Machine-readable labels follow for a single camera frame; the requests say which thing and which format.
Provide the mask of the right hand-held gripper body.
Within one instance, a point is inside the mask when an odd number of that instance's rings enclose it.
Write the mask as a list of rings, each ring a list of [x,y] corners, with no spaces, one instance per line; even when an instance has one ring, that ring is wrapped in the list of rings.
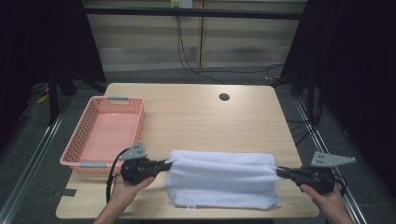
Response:
[[[341,188],[341,194],[345,194],[346,185],[342,182],[344,179],[332,171],[340,165],[346,165],[355,162],[354,157],[345,157],[327,153],[315,152],[307,167],[296,168],[293,170],[293,182],[300,187],[306,184],[315,189],[319,194],[325,195],[332,192],[332,187],[338,183]]]

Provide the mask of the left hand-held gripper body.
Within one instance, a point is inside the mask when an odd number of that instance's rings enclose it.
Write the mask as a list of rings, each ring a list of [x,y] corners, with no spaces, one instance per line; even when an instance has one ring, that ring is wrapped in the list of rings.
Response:
[[[123,161],[120,175],[132,185],[137,185],[150,176],[156,177],[159,173],[157,162],[148,158],[148,153],[142,142],[124,149],[118,159]]]

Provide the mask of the pink plastic basket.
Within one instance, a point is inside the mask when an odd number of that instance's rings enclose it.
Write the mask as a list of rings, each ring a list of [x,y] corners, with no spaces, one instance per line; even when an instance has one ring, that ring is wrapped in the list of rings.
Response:
[[[140,140],[144,100],[93,96],[60,158],[60,164],[82,173],[109,173],[116,156]]]

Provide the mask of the white printed towel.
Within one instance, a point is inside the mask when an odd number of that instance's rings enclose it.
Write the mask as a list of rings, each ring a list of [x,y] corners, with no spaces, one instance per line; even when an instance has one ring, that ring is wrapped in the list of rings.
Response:
[[[174,150],[167,189],[186,207],[270,209],[281,205],[275,158],[265,153]]]

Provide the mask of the person's right hand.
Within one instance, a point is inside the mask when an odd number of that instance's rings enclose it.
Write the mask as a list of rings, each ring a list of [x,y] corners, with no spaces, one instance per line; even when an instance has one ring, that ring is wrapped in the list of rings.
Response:
[[[302,184],[300,189],[311,198],[312,202],[325,214],[327,218],[338,217],[345,211],[338,184],[334,184],[332,192],[325,195],[319,194],[315,189],[306,184]]]

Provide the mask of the person's left hand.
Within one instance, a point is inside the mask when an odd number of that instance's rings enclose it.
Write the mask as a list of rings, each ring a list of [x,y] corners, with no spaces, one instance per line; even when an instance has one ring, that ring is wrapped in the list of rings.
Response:
[[[116,176],[108,205],[124,210],[131,204],[137,193],[141,189],[148,187],[154,180],[155,178],[150,176],[137,185],[132,185],[125,181],[121,175]]]

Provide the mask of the black tape strip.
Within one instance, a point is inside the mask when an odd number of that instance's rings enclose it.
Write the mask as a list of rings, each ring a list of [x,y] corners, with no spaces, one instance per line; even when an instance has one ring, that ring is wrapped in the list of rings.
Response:
[[[52,196],[56,198],[74,197],[76,192],[75,189],[56,189],[53,191]]]

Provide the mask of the black curtain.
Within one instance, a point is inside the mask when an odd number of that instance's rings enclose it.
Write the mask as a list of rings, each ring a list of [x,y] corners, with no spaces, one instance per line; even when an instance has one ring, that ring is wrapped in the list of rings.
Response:
[[[396,195],[396,0],[306,0],[281,76],[315,83]]]
[[[82,0],[0,0],[0,152],[31,88],[66,72],[100,92],[106,81]]]

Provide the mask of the black metal stand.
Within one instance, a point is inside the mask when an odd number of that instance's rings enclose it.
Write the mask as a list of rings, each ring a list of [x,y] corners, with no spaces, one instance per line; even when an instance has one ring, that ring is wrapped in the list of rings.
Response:
[[[74,95],[77,91],[71,75],[66,72],[51,71],[49,73],[49,125],[52,125],[60,114],[58,90],[66,96]]]

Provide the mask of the yellow floor object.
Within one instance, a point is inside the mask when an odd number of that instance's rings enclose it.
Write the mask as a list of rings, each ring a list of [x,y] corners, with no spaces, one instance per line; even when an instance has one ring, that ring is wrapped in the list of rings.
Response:
[[[46,94],[42,94],[38,99],[37,99],[37,101],[35,102],[36,104],[38,104],[38,105],[40,105],[40,104],[42,104],[42,103],[44,103],[48,98],[49,98],[49,94],[48,93],[46,93]]]

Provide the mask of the black horizontal bar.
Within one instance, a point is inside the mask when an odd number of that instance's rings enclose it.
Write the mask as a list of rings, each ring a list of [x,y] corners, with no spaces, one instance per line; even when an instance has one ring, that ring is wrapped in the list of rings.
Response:
[[[85,7],[87,14],[301,20],[304,13],[196,8]]]

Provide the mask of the metal floor rail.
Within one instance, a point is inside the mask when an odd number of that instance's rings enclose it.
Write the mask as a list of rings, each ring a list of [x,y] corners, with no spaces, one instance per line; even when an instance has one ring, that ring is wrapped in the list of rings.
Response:
[[[33,177],[40,163],[46,155],[54,136],[56,135],[60,125],[62,124],[64,114],[70,106],[71,101],[71,96],[65,98],[64,102],[61,103],[58,117],[51,123],[51,125],[47,127],[43,137],[41,138],[38,146],[35,149],[35,153],[24,167],[24,170],[21,174],[21,177],[18,179],[15,188],[10,192],[4,206],[0,209],[0,224],[11,224],[13,218],[15,217],[15,214],[18,211],[19,206],[21,205],[26,191],[31,185]]]
[[[307,130],[311,135],[311,138],[316,146],[316,149],[320,153],[330,154],[328,147],[326,146],[318,128],[311,122],[308,121],[308,109],[304,104],[304,101],[301,97],[294,97],[294,102],[298,108],[298,111],[306,123]],[[344,203],[346,204],[346,210],[351,215],[351,218],[355,222],[355,224],[367,224],[365,217],[361,211],[360,206],[358,205],[355,197],[349,189],[349,185],[345,179],[342,179],[342,182],[346,185],[345,194],[343,196]]]

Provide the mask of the white wall socket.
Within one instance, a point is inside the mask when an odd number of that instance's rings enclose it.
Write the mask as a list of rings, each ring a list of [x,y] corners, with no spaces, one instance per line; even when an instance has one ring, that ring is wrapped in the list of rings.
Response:
[[[170,0],[171,8],[193,8],[192,0]]]

